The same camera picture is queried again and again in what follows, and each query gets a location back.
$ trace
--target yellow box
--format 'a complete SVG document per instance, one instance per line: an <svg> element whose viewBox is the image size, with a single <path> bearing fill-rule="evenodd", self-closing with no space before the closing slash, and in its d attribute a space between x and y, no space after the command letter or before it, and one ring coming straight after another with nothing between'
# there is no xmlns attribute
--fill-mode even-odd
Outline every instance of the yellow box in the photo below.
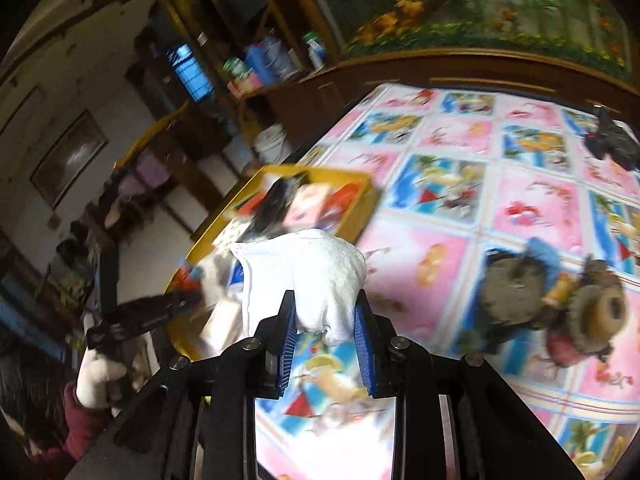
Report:
<svg viewBox="0 0 640 480"><path fill-rule="evenodd" d="M356 198L351 203L349 209L343 215L335 235L343 238L350 243L354 243L360 233L367 225L373 209L378 203L380 192L371 183L369 173L359 171L333 170L331 168L308 168L306 166L296 166L293 164L281 164L279 166L263 166L258 173L236 194L220 215L211 223L204 234L200 237L187 255L187 261L191 265L197 264L201 258L209 254L213 250L213 240L222 232L222 229L230 222L230 218L226 215L227 211L235 204L246 200L254 193L260 191L262 185L262 177L266 174L274 174L277 176L293 176L295 174L305 172L311 183L327 182L336 190L355 182L360 184L360 190ZM186 317L178 317L169 323L165 330L169 340L174 348L183 355L188 356L195 361L202 358L202 352L198 345L198 336L206 317L200 320L188 321Z"/></svg>

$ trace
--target red cloth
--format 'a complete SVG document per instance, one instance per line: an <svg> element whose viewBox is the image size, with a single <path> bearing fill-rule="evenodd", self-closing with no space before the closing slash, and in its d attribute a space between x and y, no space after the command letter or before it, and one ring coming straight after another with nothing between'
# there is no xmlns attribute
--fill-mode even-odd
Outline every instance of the red cloth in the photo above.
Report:
<svg viewBox="0 0 640 480"><path fill-rule="evenodd" d="M90 410L76 397L76 383L65 387L65 420L69 428L63 447L51 447L36 455L43 478L63 479L113 418L111 410Z"/></svg>

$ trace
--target metal bolt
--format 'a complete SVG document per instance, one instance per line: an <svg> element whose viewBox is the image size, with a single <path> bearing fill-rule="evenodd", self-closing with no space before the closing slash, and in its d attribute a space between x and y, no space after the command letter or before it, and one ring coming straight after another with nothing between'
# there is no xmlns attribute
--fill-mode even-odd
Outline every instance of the metal bolt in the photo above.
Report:
<svg viewBox="0 0 640 480"><path fill-rule="evenodd" d="M191 360L186 355L178 355L178 357L171 362L169 368L171 368L171 370L180 370L190 362Z"/></svg>
<svg viewBox="0 0 640 480"><path fill-rule="evenodd" d="M242 341L242 348L245 350L255 350L260 347L260 340L257 337L248 337Z"/></svg>
<svg viewBox="0 0 640 480"><path fill-rule="evenodd" d="M391 338L391 346L397 350L404 350L405 348L409 348L409 343L410 341L407 338L402 337L401 335Z"/></svg>
<svg viewBox="0 0 640 480"><path fill-rule="evenodd" d="M466 364L478 368L484 363L484 358L478 352L471 352L465 355Z"/></svg>

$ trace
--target window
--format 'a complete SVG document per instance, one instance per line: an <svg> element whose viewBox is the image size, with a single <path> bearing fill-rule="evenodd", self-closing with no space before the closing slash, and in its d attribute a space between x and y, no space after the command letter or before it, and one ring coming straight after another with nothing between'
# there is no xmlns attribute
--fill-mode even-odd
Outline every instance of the window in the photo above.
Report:
<svg viewBox="0 0 640 480"><path fill-rule="evenodd" d="M167 57L194 101L201 101L213 94L213 87L209 79L204 75L202 67L193 57L193 52L188 45L182 44L169 51Z"/></svg>

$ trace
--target framed picture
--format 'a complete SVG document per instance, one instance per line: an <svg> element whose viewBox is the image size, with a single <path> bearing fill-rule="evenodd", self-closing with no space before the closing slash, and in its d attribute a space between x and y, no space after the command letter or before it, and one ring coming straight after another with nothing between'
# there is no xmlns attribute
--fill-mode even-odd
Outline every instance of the framed picture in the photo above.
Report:
<svg viewBox="0 0 640 480"><path fill-rule="evenodd" d="M31 183L53 209L108 143L92 115L85 110L49 149L31 174Z"/></svg>

